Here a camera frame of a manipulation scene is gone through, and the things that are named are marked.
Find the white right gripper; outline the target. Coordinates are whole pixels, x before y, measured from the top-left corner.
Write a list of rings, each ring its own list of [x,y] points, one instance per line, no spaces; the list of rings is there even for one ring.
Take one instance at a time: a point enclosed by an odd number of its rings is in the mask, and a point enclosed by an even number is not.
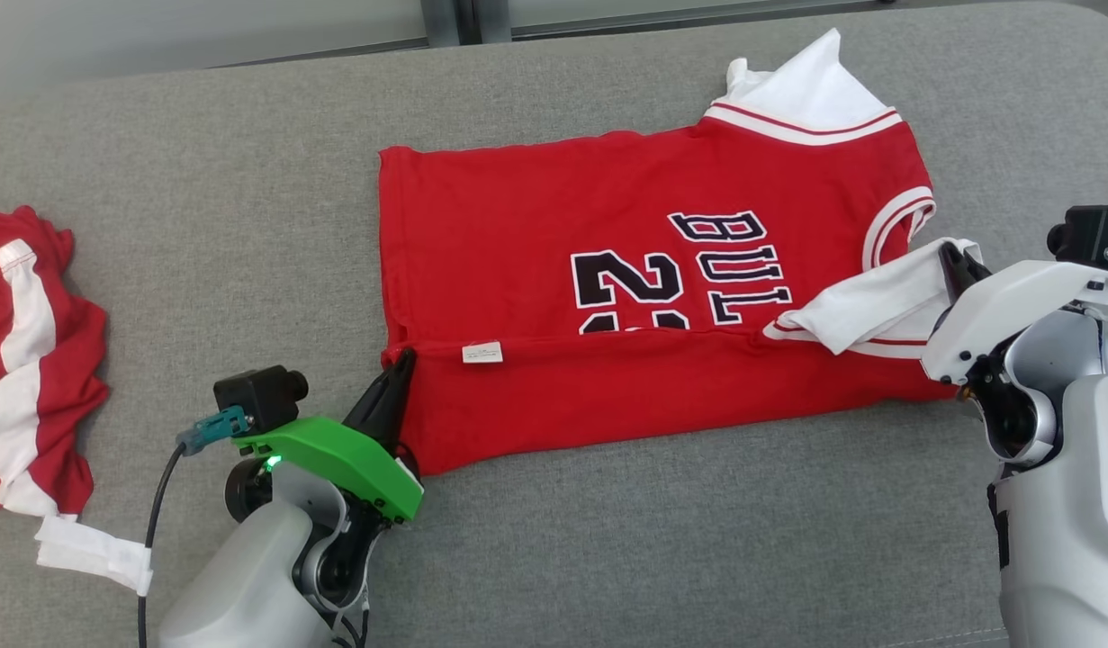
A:
[[[938,259],[952,307],[925,344],[921,366],[945,384],[965,384],[979,356],[1068,304],[1108,306],[1108,270],[1089,265],[1022,261],[991,275],[954,241],[941,245]]]

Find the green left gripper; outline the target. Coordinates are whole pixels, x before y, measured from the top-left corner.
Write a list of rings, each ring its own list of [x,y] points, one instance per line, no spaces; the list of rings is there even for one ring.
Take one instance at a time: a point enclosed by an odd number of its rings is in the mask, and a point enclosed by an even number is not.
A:
[[[425,488],[398,448],[416,363],[416,350],[402,349],[343,423],[235,416],[232,442],[244,460],[232,472],[233,520],[248,520],[270,503],[306,513],[329,535],[414,520]]]

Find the red white basketball jersey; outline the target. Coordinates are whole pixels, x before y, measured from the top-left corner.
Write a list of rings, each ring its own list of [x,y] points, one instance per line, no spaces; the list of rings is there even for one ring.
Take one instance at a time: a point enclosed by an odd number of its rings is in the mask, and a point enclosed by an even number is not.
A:
[[[384,364],[425,475],[519,453],[943,401],[948,308],[910,124],[831,29],[736,58],[701,119],[501,148],[381,153]]]

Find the grey double partition post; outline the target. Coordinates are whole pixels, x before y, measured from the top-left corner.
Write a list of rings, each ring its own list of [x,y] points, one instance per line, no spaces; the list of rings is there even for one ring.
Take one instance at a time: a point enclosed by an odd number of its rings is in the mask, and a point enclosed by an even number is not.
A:
[[[430,48],[512,41],[509,0],[420,0]]]

